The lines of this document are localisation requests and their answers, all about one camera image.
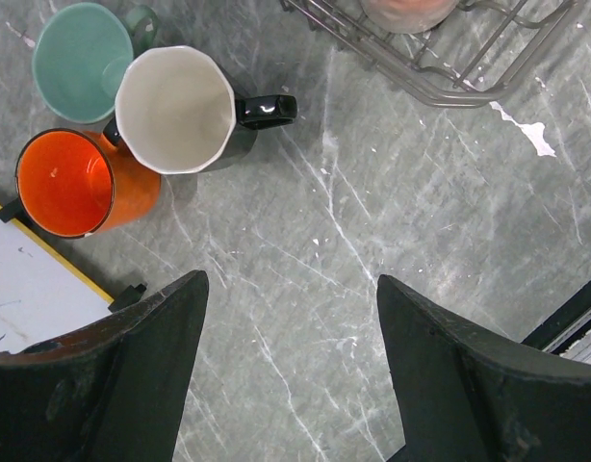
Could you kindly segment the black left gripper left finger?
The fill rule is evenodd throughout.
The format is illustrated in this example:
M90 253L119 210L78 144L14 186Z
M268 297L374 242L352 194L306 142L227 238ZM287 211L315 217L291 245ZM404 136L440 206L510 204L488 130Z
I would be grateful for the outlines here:
M206 315L193 270L110 316L0 352L0 461L169 461Z

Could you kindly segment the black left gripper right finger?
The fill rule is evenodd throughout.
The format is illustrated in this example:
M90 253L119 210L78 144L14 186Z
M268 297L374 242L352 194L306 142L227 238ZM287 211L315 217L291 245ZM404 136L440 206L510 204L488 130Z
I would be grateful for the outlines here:
M525 346L390 275L377 310L397 461L591 461L591 365Z

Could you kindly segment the orange mug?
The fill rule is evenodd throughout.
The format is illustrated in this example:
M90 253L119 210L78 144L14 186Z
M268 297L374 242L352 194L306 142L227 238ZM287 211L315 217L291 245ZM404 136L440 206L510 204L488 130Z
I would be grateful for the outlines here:
M15 185L2 221L22 219L72 240L147 215L161 176L135 159L110 122L100 133L53 128L35 135L18 156Z

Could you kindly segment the black mug white inside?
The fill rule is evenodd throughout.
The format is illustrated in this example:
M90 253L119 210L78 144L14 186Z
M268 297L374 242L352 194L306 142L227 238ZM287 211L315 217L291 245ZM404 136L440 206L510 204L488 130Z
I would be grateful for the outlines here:
M159 174L197 174L234 165L259 131L292 124L297 115L294 96L240 94L210 56L170 46L127 67L103 134Z

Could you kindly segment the green mug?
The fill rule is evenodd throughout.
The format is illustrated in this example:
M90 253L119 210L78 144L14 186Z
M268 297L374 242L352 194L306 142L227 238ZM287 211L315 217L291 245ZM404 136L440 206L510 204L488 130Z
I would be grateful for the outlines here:
M62 9L45 24L32 58L44 103L78 124L106 118L127 67L151 48L158 29L159 18L146 5L123 18L92 2Z

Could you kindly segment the pink tumbler cup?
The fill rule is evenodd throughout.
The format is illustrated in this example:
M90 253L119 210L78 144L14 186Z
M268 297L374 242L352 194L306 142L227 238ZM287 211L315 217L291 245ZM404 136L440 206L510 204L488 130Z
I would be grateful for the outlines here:
M396 34L428 31L445 20L458 0L361 0L367 17L383 30Z

